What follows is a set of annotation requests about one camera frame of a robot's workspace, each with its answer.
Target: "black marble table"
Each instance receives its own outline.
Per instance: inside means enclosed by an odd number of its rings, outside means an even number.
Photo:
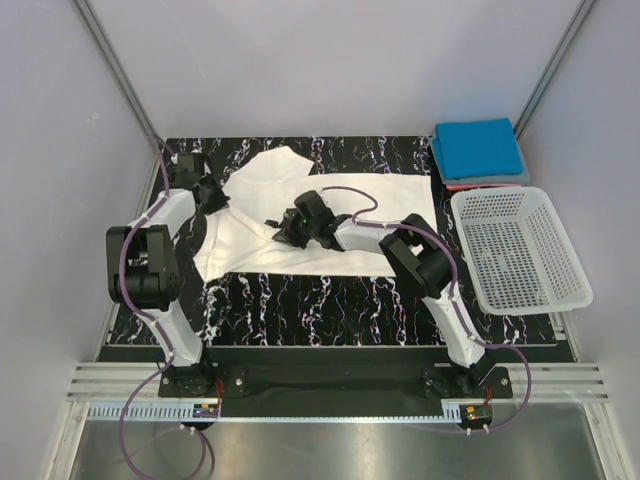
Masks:
[[[462,298],[488,342],[555,344],[548,315],[494,316],[478,308],[467,266],[461,258],[450,194],[437,173],[427,137],[202,138],[172,139],[176,151],[207,153],[221,183],[257,153],[287,145],[314,162],[311,174],[402,173],[431,175],[438,231],[457,256]],[[165,162],[169,155],[165,152]],[[160,179],[156,180],[156,191]],[[421,301],[404,298],[393,278],[229,273],[204,284],[192,257],[206,221],[196,216],[175,239],[182,274],[180,303],[193,330],[214,345],[440,345],[442,339]],[[155,345],[146,326],[119,309],[110,345]]]

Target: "wire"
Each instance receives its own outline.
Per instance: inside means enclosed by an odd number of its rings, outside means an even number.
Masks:
[[[384,222],[359,220],[358,219],[359,215],[361,215],[363,213],[373,212],[376,208],[378,208],[378,201],[373,196],[369,195],[366,192],[363,192],[362,190],[359,190],[359,189],[353,188],[353,187],[344,187],[344,186],[338,186],[338,185],[330,186],[330,187],[324,187],[322,190],[323,191],[325,191],[325,190],[348,190],[350,192],[358,193],[358,194],[368,198],[369,200],[371,200],[373,202],[373,206],[372,207],[367,208],[367,209],[358,210],[356,213],[353,214],[352,220],[353,220],[353,223],[355,225],[359,225],[359,226],[362,226],[362,227],[370,227],[370,228],[408,230],[408,231],[416,233],[418,235],[422,235],[422,237],[424,237],[426,240],[434,243],[442,251],[442,253],[444,253],[444,255],[447,257],[447,260],[449,261],[449,265],[451,267],[451,276],[452,276],[451,284],[449,286],[449,299],[451,300],[451,303],[453,304],[453,309],[455,310],[456,316],[458,317],[458,320],[460,321],[460,325],[462,325],[462,328],[464,329],[465,333],[467,334],[467,337],[470,338],[477,345],[480,345],[481,347],[484,347],[487,350],[499,350],[499,349],[510,350],[510,351],[514,352],[516,355],[518,355],[518,357],[520,357],[520,360],[522,361],[522,364],[524,365],[524,368],[525,368],[525,371],[526,371],[526,374],[527,374],[527,390],[525,392],[522,404],[520,405],[520,407],[518,408],[516,413],[511,418],[509,418],[508,420],[504,421],[501,424],[498,424],[498,425],[492,427],[491,430],[502,430],[503,428],[506,428],[509,425],[511,425],[513,422],[515,422],[516,419],[518,419],[520,417],[520,415],[522,415],[522,412],[527,407],[527,405],[529,403],[529,398],[531,397],[531,384],[532,384],[531,367],[529,366],[529,362],[527,361],[527,358],[524,356],[524,354],[520,350],[518,350],[516,347],[514,347],[513,345],[508,345],[508,344],[493,345],[493,344],[486,343],[484,340],[482,340],[482,339],[478,338],[477,336],[473,335],[473,333],[471,332],[471,329],[467,325],[467,322],[465,322],[464,316],[462,315],[462,311],[460,309],[460,306],[458,305],[458,302],[455,299],[455,286],[458,283],[458,266],[456,264],[455,259],[453,258],[453,254],[447,248],[447,246],[444,244],[444,242],[439,237],[437,237],[435,235],[432,235],[431,233],[429,233],[429,232],[427,232],[425,230],[422,230],[421,228],[414,227],[413,225],[405,225],[405,224],[399,223],[399,222],[397,222],[397,223],[384,223]]]
[[[159,136],[154,135],[153,138],[155,140],[157,140],[158,142],[160,142],[162,144],[162,146],[167,149],[167,151],[169,151],[169,153],[171,155],[173,155],[173,150],[171,149],[171,147],[169,147],[169,145],[167,145],[167,143],[162,140]],[[147,223],[147,221],[153,217],[153,215],[155,215],[158,210],[160,210],[160,208],[162,208],[162,206],[167,202],[167,200],[169,199],[169,194],[170,194],[170,187],[169,187],[169,173],[167,172],[167,167],[164,164],[164,160],[162,158],[162,154],[158,151],[158,147],[157,145],[153,145],[154,147],[154,151],[156,151],[159,160],[160,160],[160,171],[162,173],[162,180],[163,180],[163,185],[164,185],[164,194],[160,194],[158,196],[158,201],[156,201],[153,206],[149,209],[149,211],[147,212],[147,214],[142,217],[138,222],[136,222],[136,224],[131,228],[131,230],[129,230],[129,233],[127,234],[127,236],[124,239],[124,243],[122,244],[122,250],[120,251],[120,259],[118,262],[118,281],[120,284],[120,292],[122,294],[122,298],[124,300],[124,303],[127,305],[127,307],[129,307],[129,310],[131,310],[133,313],[135,313],[136,315],[138,315],[139,317],[144,317],[147,320],[149,320],[149,322],[151,322],[153,325],[155,325],[158,333],[160,334],[160,337],[162,337],[162,340],[164,341],[164,343],[167,346],[167,350],[169,351],[169,359],[166,361],[165,365],[156,370],[151,376],[149,376],[147,379],[145,379],[140,385],[138,385],[136,387],[136,389],[131,393],[131,395],[129,396],[129,398],[127,399],[127,401],[124,404],[124,408],[122,409],[122,412],[120,413],[120,418],[118,420],[118,443],[120,445],[120,452],[122,453],[122,458],[124,459],[125,463],[127,464],[127,466],[131,469],[131,471],[133,473],[135,473],[138,477],[144,479],[144,480],[154,480],[153,477],[150,477],[149,475],[145,474],[144,472],[140,471],[138,469],[138,467],[135,466],[135,464],[133,463],[133,460],[131,459],[131,455],[127,452],[127,448],[125,446],[124,443],[124,419],[127,415],[127,412],[129,411],[129,407],[131,406],[131,403],[133,402],[133,400],[135,399],[135,397],[138,395],[138,393],[140,393],[140,391],[146,387],[149,383],[151,383],[151,381],[153,381],[156,377],[158,377],[159,375],[161,375],[162,373],[166,372],[169,368],[171,368],[171,366],[173,365],[173,360],[175,357],[175,350],[173,347],[173,344],[171,343],[171,339],[169,338],[169,336],[167,335],[167,332],[164,330],[164,328],[162,327],[161,324],[159,324],[155,317],[147,312],[143,312],[142,310],[140,310],[131,300],[131,297],[129,296],[129,291],[127,290],[127,283],[126,283],[126,267],[127,267],[127,253],[129,251],[129,247],[131,246],[131,242],[133,241],[133,238],[135,237],[136,233],[140,230],[140,228],[142,228],[142,226]],[[187,477],[185,477],[185,480],[190,480],[192,478],[194,478],[202,469],[202,466],[204,465],[204,461],[206,458],[206,452],[207,452],[207,443],[208,440],[207,438],[204,436],[204,434],[198,430],[195,429],[191,429],[191,434],[195,433],[198,438],[200,439],[200,443],[202,445],[202,456],[200,458],[200,461],[198,462],[198,465],[196,466],[195,470],[193,472],[191,472]]]

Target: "purple cable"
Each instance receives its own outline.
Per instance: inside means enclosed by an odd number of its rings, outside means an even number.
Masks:
[[[164,148],[166,148],[169,153],[171,153],[173,155],[173,150],[171,150],[171,148],[164,142],[164,140],[162,140],[160,137],[158,137],[157,135],[154,135],[154,138],[156,140],[158,140]],[[147,221],[149,220],[149,218],[153,217],[153,215],[156,214],[156,212],[158,210],[160,210],[160,208],[162,207],[162,205],[165,204],[165,202],[169,199],[169,174],[167,172],[167,167],[164,164],[164,160],[162,158],[162,155],[159,155],[160,158],[160,171],[162,172],[162,180],[164,183],[164,196],[161,196],[157,202],[155,202],[153,204],[153,206],[149,209],[149,211],[147,212],[147,214],[145,215],[145,217],[141,218],[139,222],[137,222],[129,231],[129,233],[127,234],[126,238],[124,239],[124,243],[122,244],[122,250],[120,251],[120,259],[119,259],[119,263],[118,263],[118,281],[120,284],[120,291],[122,293],[122,298],[124,300],[124,303],[127,305],[127,307],[129,307],[129,310],[131,310],[133,313],[135,313],[138,316],[142,316],[146,319],[148,319],[150,322],[155,322],[155,317],[147,312],[143,312],[142,310],[140,310],[138,307],[136,307],[136,305],[133,303],[133,301],[131,300],[131,297],[129,296],[129,291],[127,290],[127,284],[125,281],[125,273],[126,273],[126,267],[127,267],[127,252],[129,251],[129,247],[131,245],[131,242],[133,241],[133,237],[135,236],[135,234],[138,232],[138,230],[140,230],[140,228],[147,223]],[[169,338],[169,336],[167,335],[167,332],[165,332],[164,328],[162,328],[162,325],[160,325],[159,323],[156,323],[156,328],[158,330],[158,333],[160,334],[160,336],[162,337],[162,339],[164,340],[164,342],[167,345],[167,349],[169,350],[169,359],[166,361],[164,367],[162,367],[161,369],[153,372],[153,374],[147,378],[146,380],[144,380],[140,385],[138,385],[138,387],[136,387],[136,389],[131,393],[131,395],[129,396],[129,398],[127,399],[126,403],[124,404],[124,408],[122,409],[122,413],[120,414],[120,419],[118,420],[118,443],[120,445],[120,452],[122,453],[122,458],[124,459],[124,461],[126,462],[127,466],[131,469],[131,471],[133,473],[135,473],[138,477],[144,479],[144,480],[154,480],[152,477],[146,475],[144,472],[140,471],[138,469],[138,467],[136,467],[133,463],[133,460],[131,460],[131,455],[129,455],[129,453],[127,452],[127,448],[124,444],[124,418],[127,415],[127,412],[129,411],[129,407],[131,406],[131,403],[133,402],[134,398],[138,395],[138,393],[140,393],[140,391],[146,387],[154,378],[156,378],[158,375],[161,375],[162,373],[166,372],[171,365],[173,364],[173,355],[174,355],[174,349],[173,349],[173,344],[171,343],[171,339]],[[200,462],[198,463],[198,465],[196,466],[196,469],[191,472],[186,478],[185,480],[190,480],[192,478],[194,478],[198,472],[202,469],[202,466],[204,465],[204,460],[206,458],[206,443],[207,443],[207,438],[202,434],[202,432],[198,431],[198,430],[193,430],[194,432],[197,433],[198,438],[200,439],[200,443],[202,444],[202,457],[200,458]]]
[[[469,326],[467,325],[467,323],[464,321],[464,316],[462,315],[462,311],[460,310],[460,306],[458,305],[458,302],[456,302],[454,300],[455,298],[455,286],[456,283],[458,283],[458,266],[456,264],[455,259],[453,258],[453,255],[451,254],[451,251],[447,248],[447,246],[444,244],[444,242],[437,236],[432,235],[429,232],[426,232],[425,230],[422,230],[421,228],[418,227],[414,227],[413,225],[405,225],[402,223],[383,223],[383,222],[373,222],[373,221],[366,221],[366,220],[359,220],[358,216],[363,214],[363,213],[368,213],[368,212],[373,212],[375,209],[378,208],[378,201],[371,195],[369,195],[366,192],[363,192],[362,190],[359,190],[357,188],[353,188],[353,187],[343,187],[343,186],[330,186],[330,187],[324,187],[322,189],[323,191],[326,190],[348,190],[350,192],[355,192],[358,193],[364,197],[367,197],[369,200],[371,200],[373,202],[373,206],[369,207],[369,208],[365,208],[362,210],[358,210],[356,213],[353,214],[352,220],[353,223],[362,227],[370,227],[370,228],[381,228],[381,229],[402,229],[402,230],[408,230],[409,232],[413,232],[416,233],[418,235],[422,235],[425,239],[431,241],[432,243],[434,243],[441,251],[442,253],[444,253],[444,255],[447,257],[447,260],[449,261],[449,265],[451,267],[451,276],[452,276],[452,280],[451,280],[451,285],[449,287],[449,297],[451,298],[451,303],[453,304],[453,309],[456,312],[456,316],[458,317],[458,320],[460,321],[460,325],[462,325],[462,328],[464,329],[465,333],[467,334],[467,336],[469,338],[471,338],[477,345],[480,345],[483,348],[486,348],[487,350],[499,350],[504,348],[505,350],[510,350],[512,352],[514,352],[516,355],[518,355],[518,357],[520,357],[520,360],[522,361],[525,371],[527,373],[527,391],[525,392],[524,395],[524,399],[522,401],[522,404],[520,405],[520,408],[518,408],[518,410],[516,411],[516,413],[508,420],[504,421],[503,423],[500,423],[498,425],[496,425],[495,427],[492,427],[491,430],[502,430],[503,428],[508,427],[509,425],[511,425],[513,422],[516,421],[516,419],[518,417],[520,417],[520,415],[522,414],[522,412],[525,410],[525,408],[527,407],[527,404],[529,403],[529,398],[531,397],[531,383],[532,383],[532,379],[531,379],[531,367],[529,366],[529,362],[527,361],[527,358],[524,356],[524,354],[518,350],[516,347],[514,347],[513,345],[506,345],[506,344],[499,344],[499,345],[493,345],[493,344],[489,344],[486,343],[484,340],[474,336],[471,332],[471,329],[469,329]],[[447,430],[432,430],[432,431],[438,431],[441,433],[449,433],[449,431]]]

